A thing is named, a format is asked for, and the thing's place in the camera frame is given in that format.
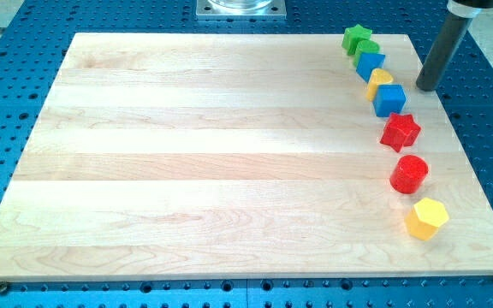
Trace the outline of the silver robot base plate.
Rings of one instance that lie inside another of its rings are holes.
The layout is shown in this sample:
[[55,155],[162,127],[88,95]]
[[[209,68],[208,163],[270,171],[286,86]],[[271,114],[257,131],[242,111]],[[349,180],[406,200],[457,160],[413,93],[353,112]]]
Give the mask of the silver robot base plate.
[[285,0],[197,0],[198,20],[285,20]]

